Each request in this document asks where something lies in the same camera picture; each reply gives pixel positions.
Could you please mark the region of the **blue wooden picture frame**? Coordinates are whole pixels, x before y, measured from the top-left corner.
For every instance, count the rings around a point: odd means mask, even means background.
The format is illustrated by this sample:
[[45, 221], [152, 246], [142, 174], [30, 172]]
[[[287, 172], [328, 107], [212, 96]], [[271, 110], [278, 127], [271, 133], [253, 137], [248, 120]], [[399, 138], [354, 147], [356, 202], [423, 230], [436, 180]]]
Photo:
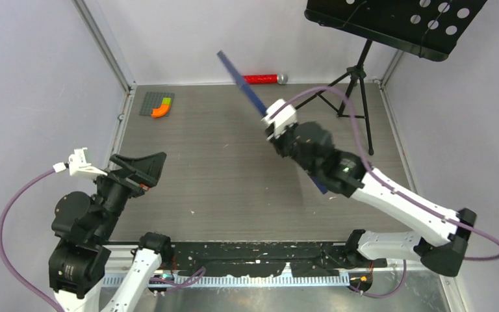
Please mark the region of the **blue wooden picture frame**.
[[[235, 68], [233, 63], [227, 58], [226, 54], [223, 51], [217, 52], [216, 55], [220, 59], [224, 67], [226, 68], [229, 75], [233, 78], [238, 88], [242, 91], [242, 93], [247, 97], [248, 101], [259, 112], [259, 115], [262, 119], [265, 115], [265, 110], [267, 109], [263, 100], [253, 91], [251, 85], [244, 80], [243, 76], [239, 73], [239, 71]], [[292, 126], [290, 126], [289, 128], [287, 128], [287, 130], [293, 128], [297, 124], [297, 122]]]

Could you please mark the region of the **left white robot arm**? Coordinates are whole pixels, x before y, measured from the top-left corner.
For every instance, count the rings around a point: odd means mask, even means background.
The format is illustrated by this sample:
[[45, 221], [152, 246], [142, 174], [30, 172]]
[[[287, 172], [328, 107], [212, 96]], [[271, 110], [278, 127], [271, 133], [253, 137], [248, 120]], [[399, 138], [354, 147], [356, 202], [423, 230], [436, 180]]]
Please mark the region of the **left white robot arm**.
[[[102, 170], [86, 159], [85, 148], [75, 149], [66, 165], [73, 177], [93, 181], [96, 193], [81, 191], [62, 197], [55, 207], [51, 229], [60, 240], [49, 258], [49, 284], [64, 311], [99, 311], [106, 247], [127, 201], [156, 187], [167, 154], [131, 158], [110, 157], [114, 170]], [[142, 235], [128, 272], [104, 311], [133, 311], [157, 269], [173, 261], [171, 238], [154, 232]]]

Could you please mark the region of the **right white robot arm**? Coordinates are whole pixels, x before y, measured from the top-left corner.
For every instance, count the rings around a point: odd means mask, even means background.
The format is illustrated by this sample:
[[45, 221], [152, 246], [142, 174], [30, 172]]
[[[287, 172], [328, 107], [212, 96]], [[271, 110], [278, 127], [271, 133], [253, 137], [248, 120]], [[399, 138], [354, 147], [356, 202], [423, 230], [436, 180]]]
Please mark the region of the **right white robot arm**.
[[367, 170], [358, 155], [339, 150], [332, 134], [316, 122], [278, 129], [269, 125], [267, 140], [281, 157], [304, 169], [322, 192], [332, 192], [379, 209], [409, 227], [408, 232], [352, 231], [345, 258], [354, 267], [391, 258], [421, 262], [442, 276], [455, 277], [463, 264], [477, 214], [446, 209], [391, 181], [379, 169]]

